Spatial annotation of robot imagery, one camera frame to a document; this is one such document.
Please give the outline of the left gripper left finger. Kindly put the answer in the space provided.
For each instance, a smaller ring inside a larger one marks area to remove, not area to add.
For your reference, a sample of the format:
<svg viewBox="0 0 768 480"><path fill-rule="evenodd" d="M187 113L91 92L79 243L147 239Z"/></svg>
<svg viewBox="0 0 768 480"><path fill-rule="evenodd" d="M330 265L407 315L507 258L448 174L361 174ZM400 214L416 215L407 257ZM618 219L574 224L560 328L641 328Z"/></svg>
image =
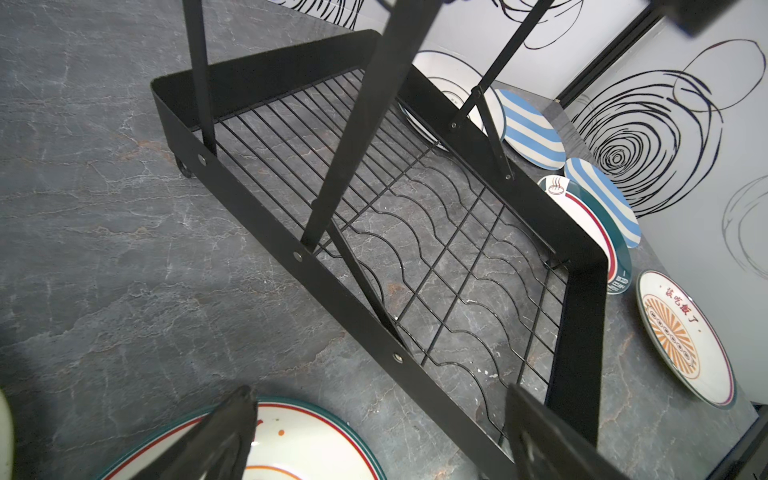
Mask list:
<svg viewBox="0 0 768 480"><path fill-rule="evenodd" d="M134 477L240 479L257 426L252 388L242 385Z"/></svg>

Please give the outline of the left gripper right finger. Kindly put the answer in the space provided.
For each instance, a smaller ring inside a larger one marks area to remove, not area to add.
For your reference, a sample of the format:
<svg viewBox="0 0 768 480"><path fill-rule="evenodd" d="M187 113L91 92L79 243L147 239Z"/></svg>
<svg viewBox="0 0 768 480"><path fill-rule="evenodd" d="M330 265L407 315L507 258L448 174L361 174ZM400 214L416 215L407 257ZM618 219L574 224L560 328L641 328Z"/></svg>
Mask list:
<svg viewBox="0 0 768 480"><path fill-rule="evenodd" d="M526 390L507 389L505 431L521 479L624 479L579 433Z"/></svg>

